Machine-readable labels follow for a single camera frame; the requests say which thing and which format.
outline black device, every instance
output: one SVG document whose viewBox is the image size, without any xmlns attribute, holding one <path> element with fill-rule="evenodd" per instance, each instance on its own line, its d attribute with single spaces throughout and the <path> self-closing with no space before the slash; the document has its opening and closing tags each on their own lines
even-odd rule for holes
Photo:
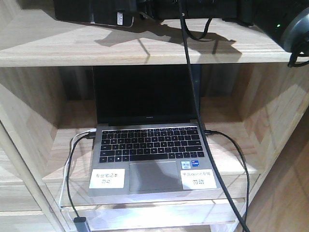
<svg viewBox="0 0 309 232">
<path fill-rule="evenodd" d="M 56 18 L 130 27 L 135 16 L 158 22 L 178 19 L 177 0 L 54 0 Z M 183 0 L 184 17 L 222 18 L 257 25 L 285 51 L 290 67 L 309 56 L 309 0 Z"/>
</svg>

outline space bar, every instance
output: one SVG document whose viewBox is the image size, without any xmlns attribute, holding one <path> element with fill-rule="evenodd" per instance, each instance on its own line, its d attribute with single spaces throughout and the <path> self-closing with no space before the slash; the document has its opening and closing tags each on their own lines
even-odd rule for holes
<svg viewBox="0 0 309 232">
<path fill-rule="evenodd" d="M 134 155 L 130 156 L 130 161 L 139 161 L 139 160 L 163 160 L 168 159 L 167 153 L 162 154 L 149 154 L 149 155 Z"/>
</svg>

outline wooden shelf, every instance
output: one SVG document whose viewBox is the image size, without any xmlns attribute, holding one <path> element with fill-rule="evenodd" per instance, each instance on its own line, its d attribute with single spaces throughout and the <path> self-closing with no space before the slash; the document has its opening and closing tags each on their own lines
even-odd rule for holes
<svg viewBox="0 0 309 232">
<path fill-rule="evenodd" d="M 65 120 L 59 125 L 54 145 L 45 167 L 45 176 L 43 178 L 43 181 L 46 183 L 55 199 L 59 198 L 63 178 L 63 165 L 68 156 L 69 141 L 71 137 L 79 132 L 95 127 L 96 124 L 93 101 L 69 101 L 65 108 L 64 115 L 61 117 Z M 229 97 L 203 99 L 202 109 L 204 121 L 209 129 L 226 132 L 232 135 L 242 147 L 247 160 L 249 173 L 251 174 L 251 183 L 253 186 L 259 174 L 263 173 L 263 165 L 260 163 L 259 156 L 248 137 L 243 123 L 240 121 L 235 108 L 233 108 L 232 100 Z M 221 118 L 219 123 L 213 121 L 212 118 L 218 119 L 224 115 L 223 109 L 225 109 L 226 112 L 225 120 Z M 218 169 L 221 175 L 223 175 L 224 181 L 228 185 L 232 196 L 234 198 L 243 198 L 245 196 L 247 180 L 237 151 L 224 137 L 210 136 L 208 141 Z M 81 141 L 75 149 L 73 158 L 74 165 L 71 170 L 71 186 L 75 189 L 72 197 L 76 205 L 225 198 L 222 190 L 219 189 L 205 191 L 205 193 L 203 193 L 202 190 L 192 191 L 186 194 L 162 193 L 160 198 L 157 198 L 157 196 L 154 198 L 151 194 L 139 194 L 139 196 L 100 197 L 95 198 L 94 200 L 87 195 L 91 156 L 92 141 Z M 66 197 L 63 198 L 63 204 L 70 204 Z"/>
<path fill-rule="evenodd" d="M 205 19 L 188 20 L 202 32 Z M 212 21 L 210 42 L 188 40 L 192 63 L 287 62 L 289 53 L 259 29 Z M 0 67 L 119 64 L 184 64 L 180 23 L 138 21 L 131 28 L 56 21 L 53 1 L 20 10 L 1 29 Z"/>
</svg>

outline laptop keyboard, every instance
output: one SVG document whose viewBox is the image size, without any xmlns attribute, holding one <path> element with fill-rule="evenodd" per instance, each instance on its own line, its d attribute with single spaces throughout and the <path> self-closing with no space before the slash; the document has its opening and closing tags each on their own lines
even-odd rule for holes
<svg viewBox="0 0 309 232">
<path fill-rule="evenodd" d="M 102 132 L 100 163 L 204 157 L 197 127 Z"/>
</svg>

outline white cable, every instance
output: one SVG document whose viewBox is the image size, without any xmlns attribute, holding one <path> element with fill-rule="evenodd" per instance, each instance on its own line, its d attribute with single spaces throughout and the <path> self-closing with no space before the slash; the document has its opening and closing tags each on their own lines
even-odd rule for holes
<svg viewBox="0 0 309 232">
<path fill-rule="evenodd" d="M 66 160 L 66 163 L 64 165 L 64 169 L 63 169 L 63 180 L 62 180 L 62 187 L 61 187 L 61 192 L 60 192 L 60 197 L 59 197 L 59 202 L 58 202 L 58 207 L 60 210 L 63 210 L 62 206 L 61 206 L 61 201 L 62 201 L 62 196 L 63 196 L 63 192 L 64 192 L 64 187 L 65 187 L 65 184 L 66 184 L 66 173 L 68 171 L 68 165 L 69 165 L 69 158 L 70 158 L 70 154 L 72 152 L 72 149 L 73 149 L 73 146 L 74 146 L 74 143 L 75 143 L 75 139 L 82 135 L 82 134 L 87 134 L 87 133 L 90 133 L 90 132 L 96 132 L 97 129 L 91 129 L 91 130 L 86 130 L 86 131 L 83 131 L 79 134 L 76 134 L 75 136 L 73 136 L 70 140 L 70 151 L 69 151 L 69 155 L 68 155 L 68 158 Z"/>
</svg>

